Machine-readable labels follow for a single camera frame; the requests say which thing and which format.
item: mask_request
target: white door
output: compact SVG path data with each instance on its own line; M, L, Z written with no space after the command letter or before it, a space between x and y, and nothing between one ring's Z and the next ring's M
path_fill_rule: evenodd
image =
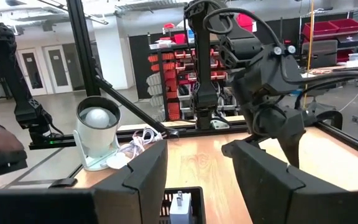
M40 74L41 69L35 49L18 50L17 54L25 82L27 86L29 86L31 95L46 95L47 89L45 87L44 78Z
M44 47L44 52L55 93L73 91L63 47Z

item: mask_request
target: white ball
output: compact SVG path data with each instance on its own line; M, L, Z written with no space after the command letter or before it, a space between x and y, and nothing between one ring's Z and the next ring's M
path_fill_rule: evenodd
M102 109L93 109L85 117L85 123L94 128L106 128L109 125L109 115Z

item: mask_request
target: white cable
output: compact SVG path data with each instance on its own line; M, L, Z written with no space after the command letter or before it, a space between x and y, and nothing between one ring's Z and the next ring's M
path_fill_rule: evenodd
M150 134L149 139L145 138L147 134ZM133 140L130 143L120 146L120 148L118 150L118 152L132 153L131 160L133 160L140 153L144 152L145 145L162 140L163 137L162 137L161 133L156 131L154 128L144 128L142 136L138 136L138 135L136 135L136 133L134 133L134 135L132 136L132 139Z
M347 103L346 106L344 106L342 109L339 110L339 112L342 112L342 110L344 110L345 108L347 108L351 103L353 103L353 101L358 97L358 93L356 94L356 96L350 101Z

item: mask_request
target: person's hand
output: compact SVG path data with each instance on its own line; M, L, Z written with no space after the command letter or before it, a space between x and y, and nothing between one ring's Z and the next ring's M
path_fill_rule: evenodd
M0 152L24 150L23 144L8 130L0 127Z

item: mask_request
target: wooden table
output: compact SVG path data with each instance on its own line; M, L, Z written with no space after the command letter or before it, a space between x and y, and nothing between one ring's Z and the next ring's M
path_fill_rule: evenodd
M183 122L166 125L183 125ZM143 128L145 125L124 126ZM221 146L246 133L183 138L168 141L166 188L201 186L207 223L252 223L240 193L232 160L224 157ZM276 140L266 140L261 147L287 161ZM300 167L323 180L347 190L358 190L358 152L317 128L308 128L300 143ZM115 171L81 170L76 188L87 188Z
M314 68L310 71L313 75L323 75L325 73L332 72L334 69L346 68L346 66L334 66L326 68Z

